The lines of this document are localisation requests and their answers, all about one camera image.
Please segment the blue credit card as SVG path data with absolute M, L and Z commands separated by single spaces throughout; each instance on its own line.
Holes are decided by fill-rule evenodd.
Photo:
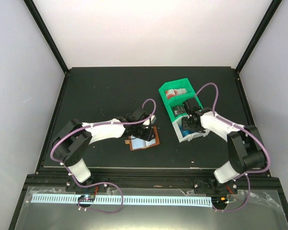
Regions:
M 194 131 L 191 131 L 191 130 L 183 130 L 181 125 L 179 126 L 179 128 L 180 128 L 180 132 L 183 138 L 187 135 L 194 133 Z

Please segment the brown leather card holder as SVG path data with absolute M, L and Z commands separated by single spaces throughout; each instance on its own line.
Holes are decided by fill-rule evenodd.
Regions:
M 156 126 L 153 127 L 153 131 L 154 131 L 154 138 L 151 141 L 145 141 L 145 140 L 130 136 L 130 138 L 125 140 L 124 142 L 126 145 L 129 145 L 131 151 L 143 150 L 143 149 L 157 146 L 160 144 L 160 141 L 159 141 L 159 136 L 158 136 Z

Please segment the white bin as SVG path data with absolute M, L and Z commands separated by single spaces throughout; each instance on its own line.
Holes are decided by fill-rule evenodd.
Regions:
M 199 138 L 199 137 L 206 137 L 209 134 L 210 132 L 209 130 L 205 130 L 203 133 L 182 130 L 182 119 L 185 117 L 188 117 L 188 116 L 181 115 L 177 117 L 175 121 L 172 122 L 172 125 L 175 130 L 179 143 L 183 141 L 191 141 L 192 139 Z

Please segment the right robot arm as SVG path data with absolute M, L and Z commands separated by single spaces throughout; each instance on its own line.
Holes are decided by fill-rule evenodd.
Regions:
M 270 158 L 256 126 L 233 123 L 213 112 L 200 108 L 196 99 L 183 102 L 187 117 L 181 120 L 182 130 L 204 136 L 213 132 L 227 143 L 228 161 L 214 171 L 208 180 L 212 193 L 220 193 L 229 181 L 249 173 L 263 173 L 270 167 Z

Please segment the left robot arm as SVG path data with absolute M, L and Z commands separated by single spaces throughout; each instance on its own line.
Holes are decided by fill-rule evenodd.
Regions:
M 73 119 L 53 138 L 50 158 L 67 169 L 82 191 L 89 191 L 94 180 L 84 161 L 84 152 L 88 146 L 111 138 L 134 137 L 149 142 L 155 139 L 152 127 L 155 121 L 155 114 L 142 107 L 131 115 L 118 116 L 104 122 L 81 123 Z

